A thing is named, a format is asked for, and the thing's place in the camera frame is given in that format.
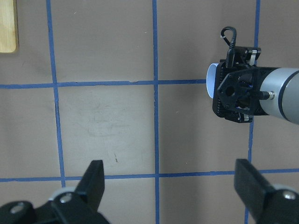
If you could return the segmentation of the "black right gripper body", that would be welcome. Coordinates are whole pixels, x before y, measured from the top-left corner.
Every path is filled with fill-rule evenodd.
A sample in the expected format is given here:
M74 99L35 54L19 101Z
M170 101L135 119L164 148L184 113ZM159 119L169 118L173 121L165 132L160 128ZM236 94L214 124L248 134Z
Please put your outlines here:
M236 123L251 123L254 116L267 116L260 101L271 94L261 85L272 67L257 67L260 48L235 47L216 67L213 112L220 118Z

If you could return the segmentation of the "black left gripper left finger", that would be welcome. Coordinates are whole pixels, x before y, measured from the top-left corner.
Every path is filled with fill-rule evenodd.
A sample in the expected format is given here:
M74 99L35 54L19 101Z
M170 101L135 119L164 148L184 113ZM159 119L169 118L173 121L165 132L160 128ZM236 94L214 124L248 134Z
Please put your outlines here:
M0 207L2 224L107 224L98 212L105 190L102 160L90 163L74 190L62 188L45 204L34 208L29 201Z

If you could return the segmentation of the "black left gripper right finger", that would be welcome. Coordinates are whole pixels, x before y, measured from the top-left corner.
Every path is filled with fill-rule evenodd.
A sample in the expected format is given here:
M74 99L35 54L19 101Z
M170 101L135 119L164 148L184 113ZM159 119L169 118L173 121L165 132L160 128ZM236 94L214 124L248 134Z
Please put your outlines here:
M271 184L246 159L236 159L234 188L257 224L297 224L299 192Z

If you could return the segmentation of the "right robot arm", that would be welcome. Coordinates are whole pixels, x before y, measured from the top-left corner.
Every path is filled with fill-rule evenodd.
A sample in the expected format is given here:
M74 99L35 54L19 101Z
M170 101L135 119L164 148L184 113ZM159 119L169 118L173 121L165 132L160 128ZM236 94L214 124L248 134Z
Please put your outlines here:
M208 67L206 89L213 112L236 123L271 115L298 124L299 70L257 67L260 53L260 48L235 47Z

